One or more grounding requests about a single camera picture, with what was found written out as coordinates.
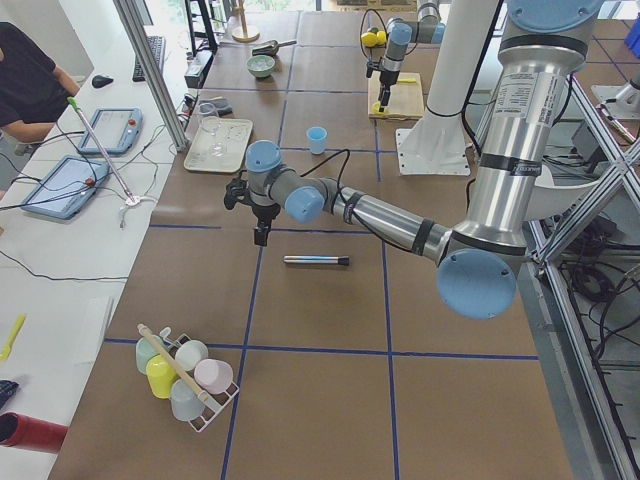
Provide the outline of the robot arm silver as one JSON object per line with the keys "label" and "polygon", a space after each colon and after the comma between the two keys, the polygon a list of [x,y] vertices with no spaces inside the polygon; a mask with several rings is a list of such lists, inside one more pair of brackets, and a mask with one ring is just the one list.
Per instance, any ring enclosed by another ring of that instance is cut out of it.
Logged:
{"label": "robot arm silver", "polygon": [[443,40],[446,26],[441,21],[440,2],[417,1],[416,4],[417,20],[390,19],[384,53],[378,60],[367,60],[366,77],[371,78],[374,71],[379,73],[379,105],[373,109],[375,113],[383,113],[389,104],[391,87],[398,82],[409,44],[440,44]]}
{"label": "robot arm silver", "polygon": [[526,253],[522,225],[565,77],[586,59],[597,1],[512,1],[498,58],[503,72],[463,221],[447,228],[332,178],[305,178],[262,140],[246,152],[246,200],[264,244],[280,211],[301,223],[322,212],[359,224],[398,248],[432,259],[444,303],[476,319],[512,303]]}

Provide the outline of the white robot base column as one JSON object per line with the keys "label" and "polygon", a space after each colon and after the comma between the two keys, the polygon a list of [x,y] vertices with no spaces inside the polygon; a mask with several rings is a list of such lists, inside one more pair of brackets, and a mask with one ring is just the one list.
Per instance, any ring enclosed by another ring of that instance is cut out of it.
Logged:
{"label": "white robot base column", "polygon": [[498,0],[451,3],[424,115],[396,131],[402,175],[470,174],[462,112],[501,8]]}

